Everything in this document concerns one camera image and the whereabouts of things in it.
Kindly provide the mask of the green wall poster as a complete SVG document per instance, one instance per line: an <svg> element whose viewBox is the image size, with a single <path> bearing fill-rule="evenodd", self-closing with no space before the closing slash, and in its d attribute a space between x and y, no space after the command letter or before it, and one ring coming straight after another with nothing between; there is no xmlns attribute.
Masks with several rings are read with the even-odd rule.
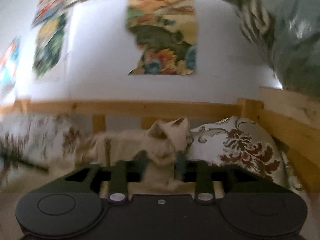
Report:
<svg viewBox="0 0 320 240"><path fill-rule="evenodd" d="M37 78L43 77L60 61L65 39L68 13L64 12L47 20L36 38L33 72Z"/></svg>

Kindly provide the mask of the pile of bagged clothes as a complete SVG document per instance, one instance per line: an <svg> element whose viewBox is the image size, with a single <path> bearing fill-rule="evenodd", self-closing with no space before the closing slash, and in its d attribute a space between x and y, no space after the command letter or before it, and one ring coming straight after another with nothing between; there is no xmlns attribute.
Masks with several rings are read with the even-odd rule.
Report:
<svg viewBox="0 0 320 240"><path fill-rule="evenodd" d="M283 89L319 97L319 0L223 0Z"/></svg>

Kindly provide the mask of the floral wall poster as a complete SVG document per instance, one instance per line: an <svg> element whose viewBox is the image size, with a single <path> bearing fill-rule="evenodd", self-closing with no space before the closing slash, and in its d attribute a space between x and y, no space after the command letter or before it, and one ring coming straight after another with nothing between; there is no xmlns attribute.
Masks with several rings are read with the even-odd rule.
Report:
<svg viewBox="0 0 320 240"><path fill-rule="evenodd" d="M190 75L196 70L195 0L128 0L126 27L142 55L131 75Z"/></svg>

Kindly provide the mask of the floral patterned bedspread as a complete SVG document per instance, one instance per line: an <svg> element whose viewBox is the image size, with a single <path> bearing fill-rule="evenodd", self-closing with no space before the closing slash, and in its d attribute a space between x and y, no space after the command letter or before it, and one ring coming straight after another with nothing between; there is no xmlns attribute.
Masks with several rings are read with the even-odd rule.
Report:
<svg viewBox="0 0 320 240"><path fill-rule="evenodd" d="M232 116L190 127L189 135L189 160L216 166L236 164L295 193L303 191L285 152L249 119ZM1 160L1 191L25 192L82 166L75 163L76 143L91 136L76 129L65 116L16 113L1 117L1 148L13 157L49 168L45 175L38 169Z"/></svg>

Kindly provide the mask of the wooden bed frame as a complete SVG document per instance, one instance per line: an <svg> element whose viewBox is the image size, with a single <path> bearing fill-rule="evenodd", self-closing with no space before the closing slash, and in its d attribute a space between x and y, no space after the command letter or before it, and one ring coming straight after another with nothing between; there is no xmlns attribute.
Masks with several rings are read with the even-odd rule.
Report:
<svg viewBox="0 0 320 240"><path fill-rule="evenodd" d="M105 117L127 114L142 119L149 128L156 119L179 117L219 121L230 116L249 118L289 147L289 160L305 189L319 192L319 100L288 90L260 88L261 100L239 98L236 104L150 100L16 100L1 107L13 111L58 114L90 114L93 131L106 130Z"/></svg>

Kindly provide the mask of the colourful wall poster far left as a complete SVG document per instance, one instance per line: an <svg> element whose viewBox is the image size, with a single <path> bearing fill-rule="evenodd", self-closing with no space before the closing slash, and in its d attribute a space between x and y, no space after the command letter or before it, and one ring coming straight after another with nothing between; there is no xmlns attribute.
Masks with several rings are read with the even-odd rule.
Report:
<svg viewBox="0 0 320 240"><path fill-rule="evenodd" d="M21 37L16 36L1 57L1 100L15 86L20 59L20 45Z"/></svg>

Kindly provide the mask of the beige hooded jacket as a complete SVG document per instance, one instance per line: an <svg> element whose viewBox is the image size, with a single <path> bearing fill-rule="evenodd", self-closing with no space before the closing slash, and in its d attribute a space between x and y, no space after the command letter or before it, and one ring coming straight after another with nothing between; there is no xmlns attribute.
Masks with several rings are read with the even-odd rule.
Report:
<svg viewBox="0 0 320 240"><path fill-rule="evenodd" d="M174 177L177 155L186 154L191 142L189 129L189 121L179 118L171 122L158 120L148 130L99 133L76 143L75 163L113 166L119 160L132 160L146 151L146 171L140 183L129 183L130 195L194 194L194 183L184 183Z"/></svg>

